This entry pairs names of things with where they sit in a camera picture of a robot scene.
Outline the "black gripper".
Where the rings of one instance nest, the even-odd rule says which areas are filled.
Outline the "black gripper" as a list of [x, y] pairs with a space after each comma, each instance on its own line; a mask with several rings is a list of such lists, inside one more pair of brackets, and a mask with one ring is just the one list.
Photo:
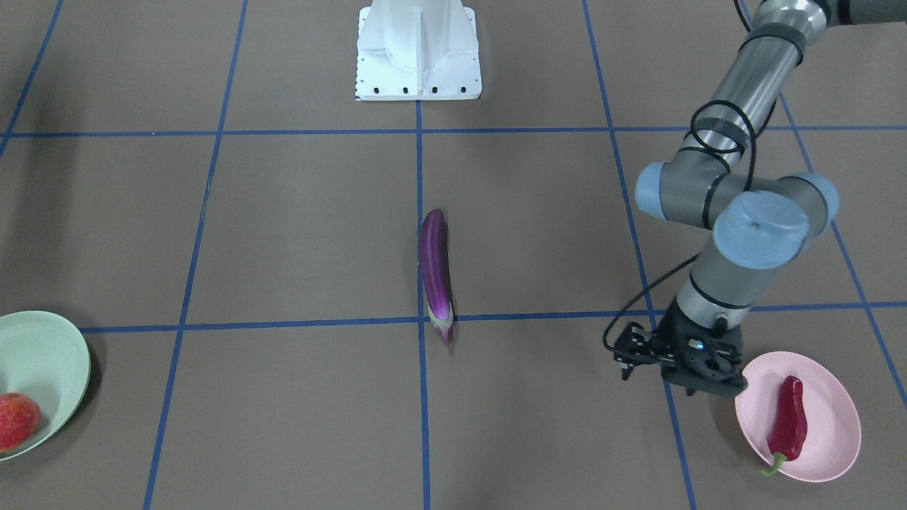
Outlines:
[[693, 322], [676, 300], [655, 329], [655, 352], [664, 358], [661, 375], [692, 396], [701, 391], [735, 398], [748, 388], [743, 375], [743, 338], [739, 326], [720, 319], [715, 327]]

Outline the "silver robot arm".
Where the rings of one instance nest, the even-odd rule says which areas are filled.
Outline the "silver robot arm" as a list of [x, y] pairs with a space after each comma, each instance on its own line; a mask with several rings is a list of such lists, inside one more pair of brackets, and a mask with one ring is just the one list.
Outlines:
[[905, 21], [903, 1], [762, 1], [721, 84], [691, 116], [669, 162], [639, 174], [638, 209], [709, 231], [664, 319], [645, 336], [656, 364], [689, 396], [746, 389], [741, 322], [782, 268], [829, 229], [840, 197], [825, 177], [755, 177], [760, 128], [787, 78], [830, 27]]

